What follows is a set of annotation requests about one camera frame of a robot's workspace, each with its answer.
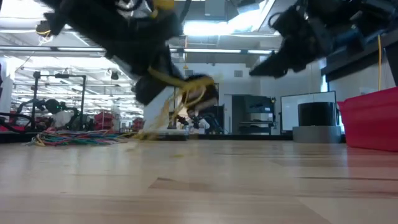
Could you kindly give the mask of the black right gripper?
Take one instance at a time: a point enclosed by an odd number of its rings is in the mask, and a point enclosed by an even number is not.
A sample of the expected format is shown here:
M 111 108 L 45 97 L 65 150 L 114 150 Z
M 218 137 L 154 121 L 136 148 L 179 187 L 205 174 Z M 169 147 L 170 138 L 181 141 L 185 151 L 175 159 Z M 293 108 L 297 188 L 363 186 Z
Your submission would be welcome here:
M 282 36 L 282 44 L 250 76 L 280 78 L 340 48 L 363 48 L 364 34 L 353 19 L 359 5 L 359 1 L 296 1 L 284 12 L 273 14 L 270 27 Z

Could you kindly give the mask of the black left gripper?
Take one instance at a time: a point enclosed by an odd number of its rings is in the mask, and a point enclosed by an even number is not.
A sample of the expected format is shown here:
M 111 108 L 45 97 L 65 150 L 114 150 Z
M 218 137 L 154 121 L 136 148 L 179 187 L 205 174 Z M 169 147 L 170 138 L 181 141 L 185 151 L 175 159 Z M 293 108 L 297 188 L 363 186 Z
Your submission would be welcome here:
M 148 105 L 169 86 L 184 86 L 168 41 L 182 34 L 174 1 L 42 0 L 52 35 L 65 26 L 104 48 L 106 56 L 145 76 L 136 83 L 136 100 Z

